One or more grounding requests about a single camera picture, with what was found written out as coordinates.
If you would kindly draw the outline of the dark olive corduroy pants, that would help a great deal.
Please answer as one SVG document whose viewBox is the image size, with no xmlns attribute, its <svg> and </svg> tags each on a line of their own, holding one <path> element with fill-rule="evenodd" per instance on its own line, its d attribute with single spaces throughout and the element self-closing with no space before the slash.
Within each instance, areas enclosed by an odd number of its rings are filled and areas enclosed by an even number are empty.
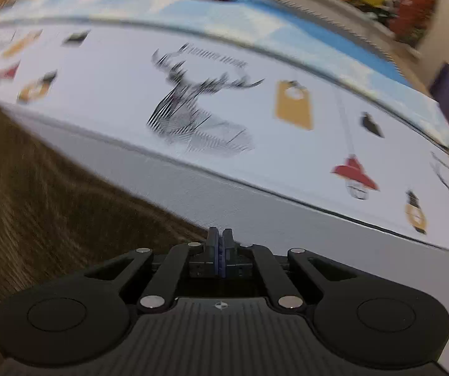
<svg viewBox="0 0 449 376">
<path fill-rule="evenodd" d="M 83 170 L 0 109 L 0 302 L 138 247 L 164 254 L 205 236 Z"/>
</svg>

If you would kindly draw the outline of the white printed bed sheet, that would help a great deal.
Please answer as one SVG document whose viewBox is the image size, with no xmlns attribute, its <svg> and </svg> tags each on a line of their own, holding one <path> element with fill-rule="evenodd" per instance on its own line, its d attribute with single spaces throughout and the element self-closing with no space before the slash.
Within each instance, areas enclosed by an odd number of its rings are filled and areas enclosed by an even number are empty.
<svg viewBox="0 0 449 376">
<path fill-rule="evenodd" d="M 361 94 L 208 37 L 0 25 L 0 101 L 449 249 L 449 155 Z"/>
</svg>

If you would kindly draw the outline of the blue patterned folded sheet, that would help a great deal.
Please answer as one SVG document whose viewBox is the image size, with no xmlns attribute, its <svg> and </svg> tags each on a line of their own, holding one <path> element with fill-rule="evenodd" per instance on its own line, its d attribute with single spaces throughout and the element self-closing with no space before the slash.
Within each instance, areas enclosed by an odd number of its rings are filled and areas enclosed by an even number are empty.
<svg viewBox="0 0 449 376">
<path fill-rule="evenodd" d="M 148 25 L 259 49 L 308 66 L 376 100 L 449 148 L 439 104 L 414 90 L 368 38 L 285 0 L 19 0 L 0 4 L 0 25 L 44 20 Z"/>
</svg>

